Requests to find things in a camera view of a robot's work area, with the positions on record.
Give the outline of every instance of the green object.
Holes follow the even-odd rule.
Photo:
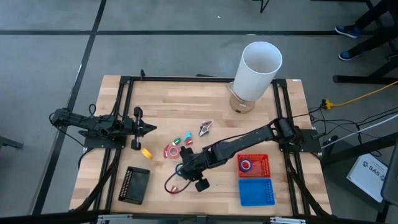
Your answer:
[[[180,144],[180,142],[181,142],[181,138],[176,138],[176,139],[174,139],[174,141],[173,141],[173,143],[174,143],[175,145]]]

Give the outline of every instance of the sneaker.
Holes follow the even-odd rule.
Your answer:
[[[336,26],[335,31],[339,34],[346,35],[352,39],[357,39],[361,35],[361,31],[355,26]]]
[[[353,58],[356,58],[358,56],[359,56],[359,54],[353,55],[353,54],[350,54],[349,52],[343,52],[343,53],[338,55],[338,58],[340,58],[340,60],[349,61],[349,60],[351,60]]]

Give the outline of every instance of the white cable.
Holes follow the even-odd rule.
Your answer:
[[[392,120],[392,119],[394,119],[394,118],[396,118],[396,117],[398,117],[398,114],[396,114],[395,116],[390,117],[389,119],[386,119],[386,120],[384,120],[384,121],[381,121],[380,123],[374,124],[374,125],[372,125],[372,126],[369,126],[369,127],[367,127],[367,128],[364,128],[364,129],[361,129],[361,130],[359,130],[359,131],[357,131],[357,132],[355,132],[355,133],[351,133],[351,134],[349,134],[349,135],[347,135],[347,136],[345,136],[345,137],[343,137],[343,138],[341,138],[341,139],[338,139],[338,140],[336,140],[336,141],[334,141],[334,142],[331,142],[331,143],[327,144],[326,146],[322,146],[321,149],[326,148],[326,147],[328,147],[328,146],[330,146],[330,145],[332,145],[332,144],[334,144],[334,143],[336,143],[336,142],[338,142],[338,141],[341,141],[341,140],[343,140],[343,139],[345,139],[345,138],[348,138],[348,137],[350,137],[350,136],[353,136],[354,134],[358,134],[358,133],[361,133],[361,132],[366,131],[366,130],[368,130],[368,129],[371,129],[371,128],[374,128],[374,127],[376,127],[376,126],[379,126],[380,124],[383,124],[383,123],[385,123],[385,122],[388,122],[388,121],[390,121],[390,120]]]

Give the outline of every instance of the white box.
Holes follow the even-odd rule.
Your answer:
[[[381,202],[381,189],[388,167],[370,154],[359,156],[347,175],[352,183],[366,192],[377,202]]]

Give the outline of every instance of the yellow object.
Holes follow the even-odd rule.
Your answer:
[[[357,98],[355,98],[355,99],[353,99],[353,100],[349,100],[349,101],[347,101],[347,102],[340,103],[340,104],[333,104],[333,103],[330,102],[329,100],[326,100],[326,102],[325,102],[325,103],[326,103],[326,109],[327,109],[327,110],[330,110],[332,107],[347,105],[347,104],[352,103],[352,102],[354,102],[354,101],[357,101],[357,100],[360,100],[360,99],[365,98],[365,97],[367,97],[367,96],[370,96],[370,95],[372,95],[372,94],[374,94],[374,93],[378,93],[378,92],[380,92],[381,90],[384,90],[384,89],[386,89],[386,88],[389,88],[390,86],[395,85],[396,83],[398,83],[398,81],[395,81],[395,82],[393,82],[393,83],[391,83],[391,84],[388,84],[388,85],[386,85],[385,87],[380,88],[380,89],[378,89],[378,90],[376,90],[376,91],[367,93],[367,94],[362,95],[362,96],[360,96],[360,97],[357,97]]]
[[[143,153],[143,155],[144,155],[146,158],[148,158],[148,159],[151,159],[151,158],[152,158],[152,154],[151,154],[146,148],[141,149],[141,152]]]

